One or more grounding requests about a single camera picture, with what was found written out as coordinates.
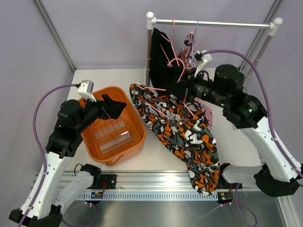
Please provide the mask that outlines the orange camouflage shorts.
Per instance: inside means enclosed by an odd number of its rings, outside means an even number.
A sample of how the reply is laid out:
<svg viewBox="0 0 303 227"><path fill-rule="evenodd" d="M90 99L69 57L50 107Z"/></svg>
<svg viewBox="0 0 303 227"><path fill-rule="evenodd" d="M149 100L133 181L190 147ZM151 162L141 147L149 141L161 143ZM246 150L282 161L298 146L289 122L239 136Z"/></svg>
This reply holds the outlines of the orange camouflage shorts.
<svg viewBox="0 0 303 227"><path fill-rule="evenodd" d="M174 156L186 164L192 187L201 195L218 188L220 160L205 112L174 95L157 96L137 83L129 87L131 101L148 128Z"/></svg>

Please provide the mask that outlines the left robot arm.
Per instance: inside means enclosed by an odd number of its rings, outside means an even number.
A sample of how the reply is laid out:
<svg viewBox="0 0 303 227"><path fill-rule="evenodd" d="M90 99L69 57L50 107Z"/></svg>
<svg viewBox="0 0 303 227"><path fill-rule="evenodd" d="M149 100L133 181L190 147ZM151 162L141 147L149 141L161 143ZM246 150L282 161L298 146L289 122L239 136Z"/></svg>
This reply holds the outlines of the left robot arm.
<svg viewBox="0 0 303 227"><path fill-rule="evenodd" d="M82 133L97 119L116 120L126 103L102 94L102 100L87 100L84 106L71 99L61 104L53 133L43 154L45 161L35 185L21 208L12 210L9 219L19 226L58 227L63 215L75 199L87 188L98 188L100 168L85 164L59 194L56 193L62 175L82 143Z"/></svg>

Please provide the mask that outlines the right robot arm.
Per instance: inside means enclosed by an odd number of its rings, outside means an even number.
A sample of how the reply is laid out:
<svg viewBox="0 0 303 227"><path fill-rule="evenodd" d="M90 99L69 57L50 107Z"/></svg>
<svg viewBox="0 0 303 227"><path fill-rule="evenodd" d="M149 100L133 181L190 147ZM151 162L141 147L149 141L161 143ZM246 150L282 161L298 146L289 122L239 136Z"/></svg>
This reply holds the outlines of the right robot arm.
<svg viewBox="0 0 303 227"><path fill-rule="evenodd" d="M244 75L235 66L224 64L215 69L214 79L204 79L200 73L188 71L180 82L168 86L167 91L182 101L200 98L221 107L226 120L246 135L263 158L265 163L256 169L226 167L214 176L218 187L224 188L239 177L240 183L256 185L270 197L293 195L300 187L302 164L275 135L262 103L243 92L243 83Z"/></svg>

